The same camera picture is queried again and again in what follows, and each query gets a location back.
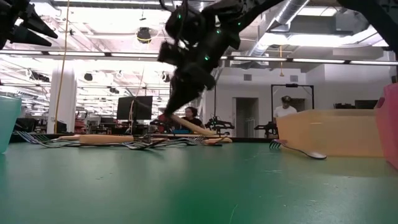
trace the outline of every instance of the woman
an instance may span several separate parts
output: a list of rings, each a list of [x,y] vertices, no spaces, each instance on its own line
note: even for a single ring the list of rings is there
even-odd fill
[[[185,109],[185,117],[183,117],[182,119],[187,120],[192,124],[199,126],[201,128],[205,128],[205,125],[198,118],[196,118],[197,116],[198,116],[198,110],[192,106],[189,106]],[[181,129],[190,130],[189,128],[183,125],[181,125]]]

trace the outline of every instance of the pink container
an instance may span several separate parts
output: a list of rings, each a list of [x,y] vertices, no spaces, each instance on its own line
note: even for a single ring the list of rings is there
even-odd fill
[[[398,83],[384,87],[376,105],[376,122],[384,157],[398,169]]]

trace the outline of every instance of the fluorescent light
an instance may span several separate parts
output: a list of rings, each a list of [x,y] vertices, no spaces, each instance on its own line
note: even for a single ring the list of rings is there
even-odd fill
[[[68,2],[68,0],[54,0],[55,2]],[[87,3],[111,3],[111,4],[153,4],[159,5],[158,1],[120,1],[120,0],[69,0],[69,2],[87,2]],[[170,2],[165,2],[166,6],[172,6]]]
[[[14,86],[14,87],[51,87],[51,84],[20,84],[20,83],[2,83],[3,86]]]
[[[233,57],[233,60],[242,61],[256,61],[256,62],[286,62],[286,58],[274,58],[274,57]]]
[[[344,44],[337,35],[296,34],[289,37],[287,44],[305,47],[338,47]]]
[[[113,57],[143,57],[157,58],[158,54],[137,54],[137,53],[112,53]]]
[[[13,55],[39,54],[39,55],[41,55],[42,52],[35,51],[35,50],[0,50],[0,54],[13,54]]]
[[[305,6],[298,13],[299,16],[334,16],[337,12],[335,7]]]
[[[384,66],[398,66],[398,62],[383,62],[383,61],[351,61],[351,65],[384,65]]]
[[[293,62],[305,62],[305,63],[344,63],[344,60],[294,58],[294,59],[293,59]]]
[[[64,55],[64,52],[49,52],[49,55]],[[102,52],[67,52],[67,56],[105,56]]]

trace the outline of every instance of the green tabletop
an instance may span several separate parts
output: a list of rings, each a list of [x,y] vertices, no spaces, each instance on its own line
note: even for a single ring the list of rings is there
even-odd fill
[[[0,223],[398,223],[383,159],[315,161],[268,144],[43,149],[0,155]]]

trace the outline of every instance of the person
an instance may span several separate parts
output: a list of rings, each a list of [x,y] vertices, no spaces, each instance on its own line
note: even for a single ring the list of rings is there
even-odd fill
[[[198,118],[196,118],[198,116],[198,109],[189,106],[185,109],[185,117],[183,117],[182,119],[187,120],[189,122],[191,122],[192,124],[199,126],[201,128],[205,128],[205,125],[202,123],[202,121]],[[185,127],[184,125],[181,125],[181,129],[182,130],[190,130],[189,128]]]
[[[274,123],[276,123],[276,118],[281,118],[289,114],[297,113],[297,110],[290,105],[290,102],[292,101],[292,98],[290,96],[284,96],[281,100],[282,106],[278,106],[274,110]]]

